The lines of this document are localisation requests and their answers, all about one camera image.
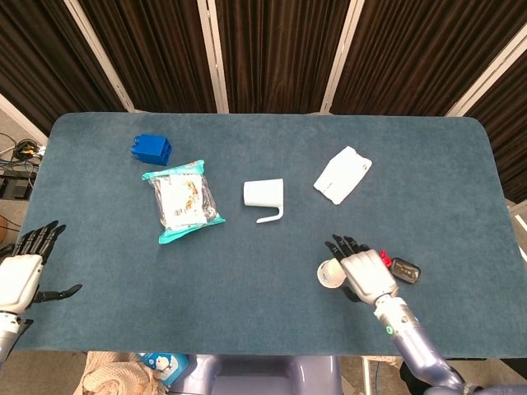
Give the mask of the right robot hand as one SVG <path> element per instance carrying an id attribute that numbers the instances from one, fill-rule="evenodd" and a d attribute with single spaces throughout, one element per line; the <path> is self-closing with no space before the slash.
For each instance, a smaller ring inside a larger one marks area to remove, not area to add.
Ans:
<path id="1" fill-rule="evenodd" d="M 343 292 L 350 301 L 374 305 L 384 296 L 396 297 L 398 285 L 381 256 L 366 244 L 359 245 L 351 236 L 332 234 L 333 241 L 325 241 L 346 280 Z"/>

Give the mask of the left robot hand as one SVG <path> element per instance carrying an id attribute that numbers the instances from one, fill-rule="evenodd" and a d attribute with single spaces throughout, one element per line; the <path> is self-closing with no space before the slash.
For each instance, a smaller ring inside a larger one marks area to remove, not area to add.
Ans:
<path id="1" fill-rule="evenodd" d="M 1 261 L 1 311 L 22 314 L 33 304 L 65 300 L 82 288 L 76 284 L 62 291 L 40 289 L 44 268 L 65 229 L 65 225 L 52 221 L 27 232 L 6 251 Z"/>

